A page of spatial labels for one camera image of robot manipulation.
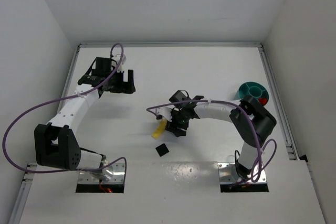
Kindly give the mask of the red long lego brick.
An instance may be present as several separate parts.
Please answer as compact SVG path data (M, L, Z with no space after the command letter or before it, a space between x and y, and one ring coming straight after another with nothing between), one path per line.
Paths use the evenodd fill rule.
M268 99L267 98L259 98L258 101L261 105L265 106L268 102Z

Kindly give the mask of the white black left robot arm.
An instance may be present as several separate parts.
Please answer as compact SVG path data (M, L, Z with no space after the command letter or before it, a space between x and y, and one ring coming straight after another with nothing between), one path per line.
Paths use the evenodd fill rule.
M100 180L107 180L109 164L104 154L80 147L76 132L89 108L103 93L133 94L134 72L127 71L124 79L125 55L96 57L78 80L73 97L47 124L34 130L36 161L40 166L61 170L90 172Z

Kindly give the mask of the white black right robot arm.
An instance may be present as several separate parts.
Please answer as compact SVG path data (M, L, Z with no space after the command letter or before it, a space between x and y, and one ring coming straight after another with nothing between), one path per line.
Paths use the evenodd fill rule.
M215 119L231 123L242 138L243 146L235 170L237 176L247 179L254 166L261 160L261 147L275 128L275 117L254 97L241 100L215 102L204 96L185 96L181 90L169 99L172 109L157 109L167 120L165 129L176 137L185 136L191 119Z

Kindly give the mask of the yellow long lego plate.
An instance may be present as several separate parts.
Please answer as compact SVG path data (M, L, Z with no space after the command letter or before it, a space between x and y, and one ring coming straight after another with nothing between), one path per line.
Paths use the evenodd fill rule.
M165 128L166 128L166 125L167 125L167 120L166 119L162 119L158 125L158 127L156 128L156 130L152 133L152 137L154 139L158 139L162 134L163 132L165 131Z

